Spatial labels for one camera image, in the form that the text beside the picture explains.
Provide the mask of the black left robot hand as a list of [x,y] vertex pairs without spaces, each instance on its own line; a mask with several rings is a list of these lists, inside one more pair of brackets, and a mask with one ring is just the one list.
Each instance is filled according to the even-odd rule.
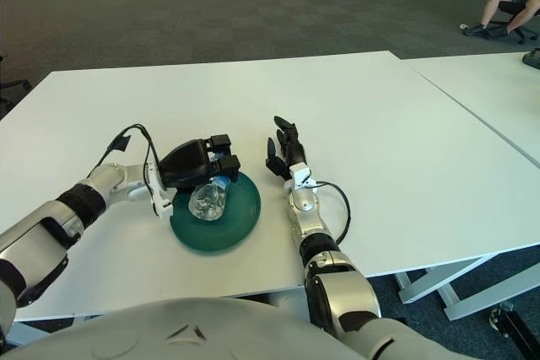
[[143,164],[143,181],[150,194],[154,214],[172,215],[172,201],[165,196],[169,189],[191,191],[212,178],[225,176],[237,181],[240,160],[230,151],[228,135],[194,139],[174,148],[157,163]]

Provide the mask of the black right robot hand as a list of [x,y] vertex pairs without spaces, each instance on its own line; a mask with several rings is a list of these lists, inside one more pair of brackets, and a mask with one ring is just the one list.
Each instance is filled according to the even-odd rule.
[[311,178],[311,170],[307,166],[305,150],[300,143],[296,125],[280,116],[274,116],[273,119],[278,127],[276,138],[282,157],[278,156],[275,142],[269,137],[267,139],[266,167],[274,175],[286,181],[291,180],[295,190],[316,188],[316,181]]

